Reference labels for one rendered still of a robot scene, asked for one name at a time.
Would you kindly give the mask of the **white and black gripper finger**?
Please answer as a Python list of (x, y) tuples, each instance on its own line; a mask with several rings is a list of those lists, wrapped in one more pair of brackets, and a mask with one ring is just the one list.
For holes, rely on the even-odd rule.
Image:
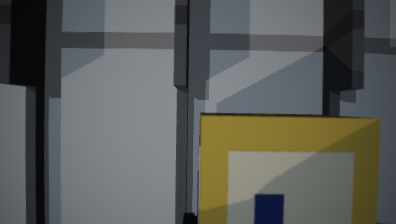
[(198, 224), (195, 213), (184, 213), (183, 224)]

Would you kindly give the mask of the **yellow butter carton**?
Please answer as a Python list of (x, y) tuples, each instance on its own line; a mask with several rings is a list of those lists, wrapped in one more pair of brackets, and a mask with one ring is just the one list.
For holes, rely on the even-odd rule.
[(200, 113), (197, 223), (376, 224), (380, 121)]

